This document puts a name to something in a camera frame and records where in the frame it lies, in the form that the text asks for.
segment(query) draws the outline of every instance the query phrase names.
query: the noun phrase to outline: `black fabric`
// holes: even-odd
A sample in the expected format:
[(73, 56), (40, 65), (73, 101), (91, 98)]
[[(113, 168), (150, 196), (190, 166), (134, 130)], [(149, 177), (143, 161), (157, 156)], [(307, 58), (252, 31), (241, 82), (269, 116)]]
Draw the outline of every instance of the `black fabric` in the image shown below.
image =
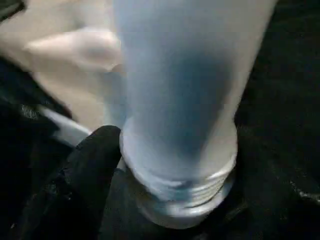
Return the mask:
[(14, 225), (27, 197), (71, 151), (50, 139), (59, 128), (38, 105), (71, 116), (29, 73), (0, 57), (0, 237)]
[(9, 239), (94, 239), (121, 158), (119, 135), (119, 128), (104, 126), (81, 142), (30, 197)]
[(270, 23), (236, 116), (244, 196), (272, 239), (319, 237), (319, 13)]

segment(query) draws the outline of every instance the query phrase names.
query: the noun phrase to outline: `white plastic cylinder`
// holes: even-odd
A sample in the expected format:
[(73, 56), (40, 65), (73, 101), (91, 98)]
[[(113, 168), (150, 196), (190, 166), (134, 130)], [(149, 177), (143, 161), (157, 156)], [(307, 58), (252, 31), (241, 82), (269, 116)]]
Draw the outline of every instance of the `white plastic cylinder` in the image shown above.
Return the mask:
[(130, 109), (122, 153), (157, 198), (207, 201), (224, 184), (234, 115), (275, 2), (114, 1)]

